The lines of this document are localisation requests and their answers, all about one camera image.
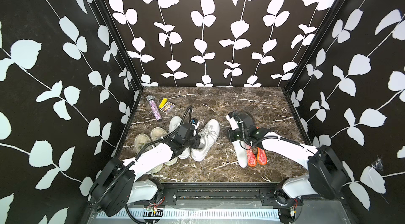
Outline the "white sneaker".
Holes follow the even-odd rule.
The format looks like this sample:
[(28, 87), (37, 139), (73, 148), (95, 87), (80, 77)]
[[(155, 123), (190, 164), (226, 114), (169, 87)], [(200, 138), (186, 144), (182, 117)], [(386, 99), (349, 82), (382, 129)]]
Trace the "white sneaker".
[[(179, 116), (174, 116), (169, 124), (169, 132), (172, 133), (176, 128), (178, 128), (180, 126), (181, 123), (181, 117)], [(180, 159), (186, 159), (190, 156), (190, 148), (186, 148), (182, 154), (180, 154), (178, 157)]]
[(209, 120), (204, 128), (199, 131), (200, 145), (197, 149), (192, 149), (192, 159), (194, 161), (202, 161), (208, 154), (211, 147), (219, 137), (220, 125), (215, 119)]

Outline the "white grey insole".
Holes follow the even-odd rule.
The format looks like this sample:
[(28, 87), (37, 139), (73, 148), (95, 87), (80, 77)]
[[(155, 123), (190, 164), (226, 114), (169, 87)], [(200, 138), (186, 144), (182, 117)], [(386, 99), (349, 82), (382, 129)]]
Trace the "white grey insole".
[(242, 138), (243, 131), (240, 129), (239, 123), (230, 114), (226, 116), (226, 119), (231, 125), (231, 128), (228, 129), (228, 138), (234, 147), (237, 161), (241, 168), (246, 168), (248, 166), (248, 157), (245, 142)]

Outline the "red orange insole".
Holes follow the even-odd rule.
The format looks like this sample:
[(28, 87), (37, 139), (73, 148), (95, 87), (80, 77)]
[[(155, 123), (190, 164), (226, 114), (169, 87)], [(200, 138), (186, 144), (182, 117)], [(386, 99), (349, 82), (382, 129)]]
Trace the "red orange insole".
[(249, 167), (255, 167), (257, 165), (256, 156), (252, 150), (252, 147), (246, 144), (247, 163)]

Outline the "beige sneaker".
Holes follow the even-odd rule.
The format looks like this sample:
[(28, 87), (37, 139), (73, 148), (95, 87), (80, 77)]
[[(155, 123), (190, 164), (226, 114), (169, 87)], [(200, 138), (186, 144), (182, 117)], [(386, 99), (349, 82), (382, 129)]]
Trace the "beige sneaker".
[[(166, 136), (168, 133), (161, 127), (156, 127), (151, 130), (150, 137), (152, 141), (156, 141), (158, 138)], [(175, 157), (174, 159), (170, 160), (169, 162), (165, 162), (165, 165), (172, 166), (177, 162), (178, 158)]]
[[(151, 138), (144, 134), (140, 133), (135, 137), (134, 144), (135, 144), (135, 152), (139, 154), (140, 150), (148, 143), (152, 142)], [(154, 168), (152, 168), (149, 172), (150, 173), (158, 173), (163, 167), (163, 164), (160, 164)]]

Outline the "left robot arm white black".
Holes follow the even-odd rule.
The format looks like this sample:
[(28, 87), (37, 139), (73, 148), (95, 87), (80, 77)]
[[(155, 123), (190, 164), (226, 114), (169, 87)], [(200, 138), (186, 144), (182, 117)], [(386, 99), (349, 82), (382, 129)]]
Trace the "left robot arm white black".
[(189, 147), (198, 147), (199, 122), (183, 123), (173, 132), (160, 138), (158, 145), (145, 153), (124, 161), (111, 159), (90, 189), (92, 204), (90, 218), (103, 211), (108, 217), (118, 213), (128, 204), (152, 200), (158, 192), (156, 183), (137, 180), (152, 168), (171, 161)]

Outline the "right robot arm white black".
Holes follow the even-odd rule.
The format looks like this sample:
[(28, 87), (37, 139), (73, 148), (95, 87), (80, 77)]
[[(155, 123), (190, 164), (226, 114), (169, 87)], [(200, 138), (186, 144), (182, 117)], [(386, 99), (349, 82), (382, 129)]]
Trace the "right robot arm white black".
[(335, 199), (349, 176), (339, 158), (329, 146), (309, 146), (282, 137), (267, 128), (255, 125), (253, 117), (245, 112), (230, 112), (227, 117), (230, 128), (228, 138), (239, 152), (246, 157), (248, 148), (258, 147), (282, 155), (307, 170), (307, 174), (287, 178), (280, 182), (274, 197), (280, 205), (300, 196), (319, 195)]

